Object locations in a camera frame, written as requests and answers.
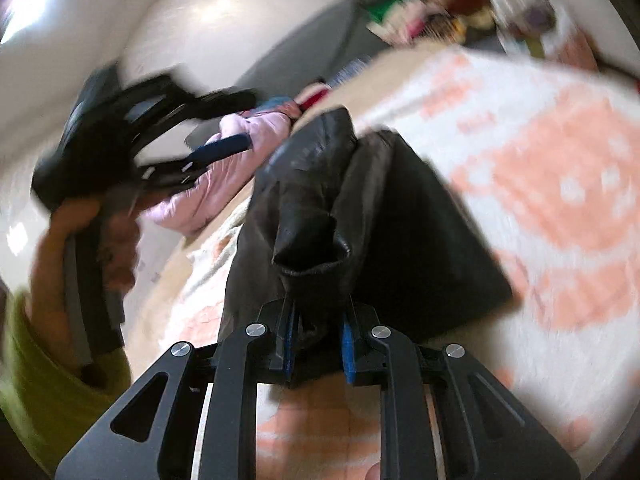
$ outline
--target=bed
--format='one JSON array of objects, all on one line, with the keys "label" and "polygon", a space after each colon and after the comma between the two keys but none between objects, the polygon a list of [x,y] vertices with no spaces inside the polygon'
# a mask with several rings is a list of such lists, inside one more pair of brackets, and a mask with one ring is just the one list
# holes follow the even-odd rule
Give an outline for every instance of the bed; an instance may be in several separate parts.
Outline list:
[{"label": "bed", "polygon": [[[431,161],[519,297],[428,344],[468,348],[584,478],[635,478],[620,475],[640,400],[638,96],[559,65],[423,41],[379,54],[296,130],[339,105],[358,135],[384,124]],[[130,332],[136,376],[177,340],[215,342],[251,189],[169,260]],[[258,389],[258,478],[363,479],[379,459],[375,388],[336,375]]]}]

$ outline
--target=metal bolt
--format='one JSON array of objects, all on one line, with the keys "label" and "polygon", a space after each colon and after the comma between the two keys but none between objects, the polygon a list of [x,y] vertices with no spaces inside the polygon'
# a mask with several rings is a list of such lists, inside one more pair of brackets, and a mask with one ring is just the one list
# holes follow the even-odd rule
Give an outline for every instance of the metal bolt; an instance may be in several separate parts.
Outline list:
[{"label": "metal bolt", "polygon": [[376,339],[386,339],[391,335],[391,329],[388,326],[378,325],[371,329],[371,335]]},{"label": "metal bolt", "polygon": [[465,349],[458,344],[452,343],[447,345],[446,352],[449,357],[460,359],[465,354]]},{"label": "metal bolt", "polygon": [[265,327],[262,323],[251,323],[246,328],[246,334],[251,337],[258,337],[267,332],[267,327]]},{"label": "metal bolt", "polygon": [[176,343],[171,347],[171,353],[175,357],[182,357],[183,355],[187,355],[189,352],[191,352],[191,345],[184,341]]}]

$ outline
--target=person's arm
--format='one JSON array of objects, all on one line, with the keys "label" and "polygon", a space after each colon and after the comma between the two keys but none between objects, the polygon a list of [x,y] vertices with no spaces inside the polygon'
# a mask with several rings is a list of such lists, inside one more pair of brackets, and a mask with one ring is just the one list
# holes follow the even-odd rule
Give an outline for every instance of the person's arm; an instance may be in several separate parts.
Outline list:
[{"label": "person's arm", "polygon": [[[142,204],[138,212],[149,206]],[[96,200],[65,203],[52,215],[31,273],[31,293],[10,301],[4,334],[0,408],[23,446],[50,475],[63,456],[129,387],[130,369],[119,349],[81,368],[64,305],[66,238],[87,226]],[[108,287],[128,291],[140,235],[135,217],[111,219],[103,240]]]}]

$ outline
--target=pink clothing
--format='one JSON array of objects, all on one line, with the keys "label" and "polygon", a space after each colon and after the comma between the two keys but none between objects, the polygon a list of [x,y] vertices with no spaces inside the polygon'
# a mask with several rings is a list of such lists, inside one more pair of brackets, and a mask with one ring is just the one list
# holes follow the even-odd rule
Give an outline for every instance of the pink clothing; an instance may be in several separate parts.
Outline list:
[{"label": "pink clothing", "polygon": [[289,137],[291,119],[280,112],[244,118],[231,114],[220,120],[220,132],[209,142],[248,133],[252,147],[214,162],[195,187],[183,191],[146,211],[156,224],[191,235],[214,219],[278,145]]}]

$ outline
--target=yellow cloth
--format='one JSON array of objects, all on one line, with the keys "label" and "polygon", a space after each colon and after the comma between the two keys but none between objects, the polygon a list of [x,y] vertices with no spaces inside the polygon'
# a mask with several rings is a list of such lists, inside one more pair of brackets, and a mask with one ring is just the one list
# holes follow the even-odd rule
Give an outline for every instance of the yellow cloth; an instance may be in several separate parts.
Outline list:
[{"label": "yellow cloth", "polygon": [[31,457],[53,476],[66,453],[129,387],[131,373],[122,349],[95,361],[103,389],[68,373],[31,335],[25,300],[19,294],[6,313],[0,408]]}]

